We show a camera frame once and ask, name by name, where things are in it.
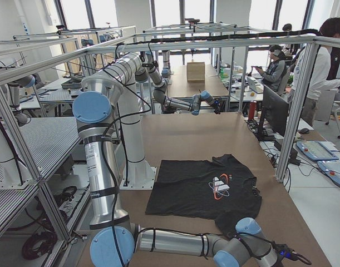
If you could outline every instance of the cardboard box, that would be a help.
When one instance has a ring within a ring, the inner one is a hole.
[[[197,82],[205,80],[205,64],[204,62],[188,62],[187,63],[187,81]]]

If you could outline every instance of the laptop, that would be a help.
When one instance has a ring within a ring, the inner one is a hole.
[[[257,84],[255,82],[256,79],[247,76],[247,80],[248,80],[249,88],[252,91],[254,91],[255,93],[264,93],[264,86],[259,83]]]

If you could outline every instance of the computer mouse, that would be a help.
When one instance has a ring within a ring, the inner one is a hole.
[[[302,128],[301,130],[298,131],[300,134],[308,134],[309,133],[309,129],[308,128]]]

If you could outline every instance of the man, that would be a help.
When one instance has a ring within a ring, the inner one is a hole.
[[[279,46],[271,46],[270,59],[272,61],[266,71],[263,71],[259,67],[255,67],[256,71],[263,77],[262,84],[267,85],[275,92],[277,92],[282,77],[286,74],[287,70],[286,63],[283,60],[285,55],[278,47]]]
[[[322,36],[340,38],[340,18],[327,19],[319,31]],[[317,112],[317,102],[324,90],[330,90],[340,86],[340,79],[327,81],[329,69],[331,68],[331,55],[332,47],[321,46],[318,50],[316,62],[313,66],[312,78],[309,83],[307,97],[304,102],[304,107],[301,113],[301,118],[313,126],[314,117]],[[294,68],[293,85],[288,96],[288,101],[291,104],[294,96],[294,91],[300,75],[300,69],[302,67],[302,59],[306,50],[304,50],[298,58],[296,67]]]
[[[292,31],[292,24],[287,23],[282,27],[282,31],[290,32]],[[299,48],[299,44],[285,44],[282,49],[282,52],[285,54],[287,60],[291,60],[292,56],[296,55],[297,50]]]

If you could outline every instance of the blue joint cap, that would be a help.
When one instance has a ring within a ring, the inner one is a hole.
[[[248,233],[256,235],[261,232],[261,227],[253,218],[243,218],[235,226],[238,233]]]
[[[239,267],[239,263],[232,254],[219,250],[213,257],[215,264],[218,267]]]
[[[110,115],[111,110],[109,99],[95,91],[80,94],[72,106],[75,118],[84,123],[101,122]]]
[[[31,81],[27,85],[25,85],[24,87],[29,88],[29,87],[33,86],[34,84],[35,84],[35,77],[32,76]]]
[[[197,116],[199,114],[199,110],[192,110],[192,115]]]
[[[123,227],[115,226],[114,228],[120,255],[126,265],[134,254],[134,237]],[[122,266],[115,246],[112,227],[105,228],[96,234],[91,243],[90,255],[96,267]]]
[[[204,90],[202,93],[201,93],[201,98],[202,99],[208,99],[210,97],[210,93],[207,91],[207,90]]]

